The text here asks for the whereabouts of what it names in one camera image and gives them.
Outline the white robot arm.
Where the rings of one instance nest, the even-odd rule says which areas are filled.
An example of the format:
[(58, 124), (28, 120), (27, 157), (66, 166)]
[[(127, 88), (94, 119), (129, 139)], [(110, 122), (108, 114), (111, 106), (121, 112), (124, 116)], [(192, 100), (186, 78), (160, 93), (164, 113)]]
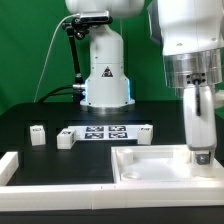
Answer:
[(160, 46), (168, 86), (183, 92), (186, 143), (217, 145), (214, 85), (224, 66), (224, 0), (151, 0), (148, 37)]

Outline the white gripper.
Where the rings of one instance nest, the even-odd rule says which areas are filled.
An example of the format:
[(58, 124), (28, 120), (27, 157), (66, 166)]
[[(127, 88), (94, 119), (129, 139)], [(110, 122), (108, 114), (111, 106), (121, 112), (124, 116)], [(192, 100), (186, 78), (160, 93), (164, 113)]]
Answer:
[(196, 87), (186, 88), (183, 111), (186, 144), (191, 151), (213, 151), (217, 146), (213, 95), (209, 86), (199, 88), (200, 102), (196, 101)]

